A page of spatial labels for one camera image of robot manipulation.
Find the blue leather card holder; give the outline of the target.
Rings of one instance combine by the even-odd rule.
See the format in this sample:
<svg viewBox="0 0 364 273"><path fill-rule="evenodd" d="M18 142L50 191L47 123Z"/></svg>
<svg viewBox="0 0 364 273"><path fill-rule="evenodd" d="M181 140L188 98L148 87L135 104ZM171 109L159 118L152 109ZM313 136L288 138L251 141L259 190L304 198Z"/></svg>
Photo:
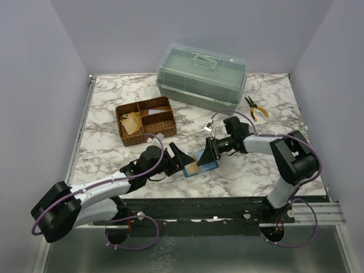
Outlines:
<svg viewBox="0 0 364 273"><path fill-rule="evenodd" d="M198 151L196 151L196 152L194 152L194 153L191 153L191 154L189 154L189 156L191 156L191 155L193 155L193 154L195 154L195 156L196 156L196 153L197 153L197 152L198 152ZM218 168L218 167L219 167L219 165L218 165L218 163L217 163L217 162L215 162L215 163L210 163L210 164L206 164L206 165L199 166L199 167L200 167L200 172L199 172L199 173L197 173L197 174L195 174L195 175L199 175L199 174L201 174L201 173L208 172L208 171L211 171L211 170L213 170L213 169L216 169L216 168ZM184 177L186 177L186 178L188 178L188 177L192 177L192 176L195 176L195 175L188 176L188 175L187 175L187 173L186 173L186 171L185 171L185 168L183 169L183 174L184 174Z"/></svg>

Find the gold credit card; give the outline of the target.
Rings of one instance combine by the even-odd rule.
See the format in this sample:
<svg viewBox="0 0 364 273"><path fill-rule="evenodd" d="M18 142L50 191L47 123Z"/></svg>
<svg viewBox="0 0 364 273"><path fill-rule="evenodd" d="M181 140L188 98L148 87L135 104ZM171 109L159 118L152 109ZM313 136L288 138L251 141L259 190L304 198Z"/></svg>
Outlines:
<svg viewBox="0 0 364 273"><path fill-rule="evenodd" d="M200 167L197 165L198 160L195 154L191 155L191 157L194 159L194 161L185 166L185 171L188 176L192 176L200 172Z"/></svg>
<svg viewBox="0 0 364 273"><path fill-rule="evenodd" d="M129 135L136 133L142 128L140 113L133 111L131 113L124 114L122 117L122 125Z"/></svg>

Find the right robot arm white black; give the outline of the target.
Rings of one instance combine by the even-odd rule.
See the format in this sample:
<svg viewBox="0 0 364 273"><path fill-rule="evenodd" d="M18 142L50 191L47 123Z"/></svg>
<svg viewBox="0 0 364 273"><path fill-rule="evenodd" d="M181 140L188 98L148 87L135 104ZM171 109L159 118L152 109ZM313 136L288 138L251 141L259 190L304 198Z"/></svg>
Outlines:
<svg viewBox="0 0 364 273"><path fill-rule="evenodd" d="M273 190L262 201L262 217L269 223L282 216L293 194L302 181L308 181L320 170L320 162L299 131L287 135L255 135L249 132L249 125L238 117L224 120L228 137L206 138L205 150L197 161L198 166L210 164L220 159L225 152L241 154L259 153L274 157L279 179Z"/></svg>

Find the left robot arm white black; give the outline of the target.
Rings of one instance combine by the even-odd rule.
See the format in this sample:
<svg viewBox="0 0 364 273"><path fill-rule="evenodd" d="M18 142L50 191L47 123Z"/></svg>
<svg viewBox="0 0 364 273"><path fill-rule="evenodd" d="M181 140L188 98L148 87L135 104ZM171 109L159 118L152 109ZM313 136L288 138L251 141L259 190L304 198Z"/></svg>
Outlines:
<svg viewBox="0 0 364 273"><path fill-rule="evenodd" d="M31 209L31 234L42 235L48 243L56 242L74 227L98 221L96 210L103 201L136 191L150 177L160 173L171 176L194 162L174 143L169 147L173 155L166 148L150 145L138 159L104 179L74 187L64 181L54 184Z"/></svg>

